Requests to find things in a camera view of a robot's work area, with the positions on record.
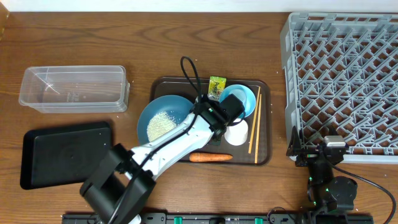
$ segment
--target black tray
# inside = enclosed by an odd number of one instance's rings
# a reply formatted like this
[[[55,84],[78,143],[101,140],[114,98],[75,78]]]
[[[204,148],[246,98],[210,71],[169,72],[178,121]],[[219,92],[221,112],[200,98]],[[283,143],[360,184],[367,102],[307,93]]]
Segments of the black tray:
[[[28,131],[20,185],[29,190],[84,182],[111,147],[107,122]]]
[[[203,94],[208,93],[209,79],[201,78],[201,90]],[[205,147],[197,150],[196,152],[210,152],[220,154],[230,154],[233,156],[231,160],[223,162],[208,162],[210,164],[234,164],[234,165],[251,165],[261,166],[267,164],[272,155],[272,144],[271,144],[271,95],[267,84],[258,80],[228,80],[226,86],[241,84],[249,87],[255,96],[257,96],[258,88],[261,87],[260,93],[262,94],[261,102],[261,125],[259,133],[259,152],[257,158],[257,164],[254,163],[254,155],[256,151],[256,135],[253,139],[253,147],[251,154],[248,153],[249,141],[251,134],[252,121],[254,113],[245,118],[245,121],[249,126],[248,140],[240,146],[230,145],[225,138],[221,140],[219,146],[207,144]],[[195,101],[197,97],[196,91],[189,84],[186,78],[175,78],[175,77],[163,77],[156,80],[152,84],[150,93],[150,100],[154,100],[164,95],[179,95],[187,98],[191,102]],[[183,157],[180,162],[190,162],[189,155]]]

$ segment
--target yellow packet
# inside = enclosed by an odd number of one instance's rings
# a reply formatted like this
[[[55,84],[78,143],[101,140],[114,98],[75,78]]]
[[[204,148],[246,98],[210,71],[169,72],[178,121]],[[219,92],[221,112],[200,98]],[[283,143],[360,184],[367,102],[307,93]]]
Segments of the yellow packet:
[[[221,93],[224,91],[226,78],[210,77],[208,97],[211,100],[219,100]]]

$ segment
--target brown tray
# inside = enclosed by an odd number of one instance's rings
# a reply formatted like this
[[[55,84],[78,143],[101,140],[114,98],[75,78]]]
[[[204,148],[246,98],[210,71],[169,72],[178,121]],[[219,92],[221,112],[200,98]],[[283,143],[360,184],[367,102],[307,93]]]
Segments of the brown tray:
[[[201,90],[203,94],[208,93],[209,79],[201,78]],[[259,152],[258,152],[258,163],[254,163],[254,155],[256,148],[256,134],[253,139],[253,147],[251,154],[248,153],[250,133],[253,122],[254,113],[245,118],[244,120],[249,125],[248,140],[240,146],[230,145],[225,138],[221,140],[219,146],[207,144],[205,147],[196,150],[196,152],[210,152],[220,154],[230,154],[233,156],[231,160],[223,162],[208,162],[209,164],[231,164],[231,165],[250,165],[250,166],[262,166],[267,164],[272,155],[272,144],[271,144],[271,94],[267,84],[257,80],[228,80],[226,86],[241,84],[249,87],[255,96],[257,96],[258,88],[261,87],[262,102],[261,102],[261,125],[259,134]],[[152,84],[150,91],[150,100],[154,100],[164,95],[179,95],[185,97],[191,102],[195,101],[197,97],[196,91],[189,84],[186,78],[175,78],[175,77],[163,77],[156,80]],[[189,155],[186,155],[180,162],[190,162]]]

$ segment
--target table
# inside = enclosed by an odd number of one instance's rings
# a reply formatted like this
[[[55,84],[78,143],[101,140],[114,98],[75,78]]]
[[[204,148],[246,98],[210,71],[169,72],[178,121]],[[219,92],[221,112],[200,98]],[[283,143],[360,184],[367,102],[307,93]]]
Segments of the table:
[[[92,211],[81,184],[22,190],[22,138],[30,129],[110,121],[114,142],[138,145],[137,119],[152,82],[181,75],[182,55],[211,75],[259,79],[271,89],[273,157],[263,167],[175,164],[157,181],[147,206],[172,213],[267,213],[275,206],[300,210],[307,200],[306,168],[285,156],[286,92],[279,32],[286,13],[12,12],[0,41],[0,223],[61,223],[67,212]],[[44,65],[122,65],[130,81],[125,113],[41,114],[18,103],[24,70]],[[398,166],[341,164],[389,189],[398,198]],[[355,213],[382,223],[389,197],[358,181]]]

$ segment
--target dish rack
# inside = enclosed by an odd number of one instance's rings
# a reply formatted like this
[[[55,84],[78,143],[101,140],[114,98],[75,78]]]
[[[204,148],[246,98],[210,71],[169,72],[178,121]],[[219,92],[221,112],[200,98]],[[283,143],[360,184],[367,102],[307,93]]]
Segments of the dish rack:
[[[333,126],[345,162],[398,164],[398,15],[299,13],[280,33],[287,142]]]

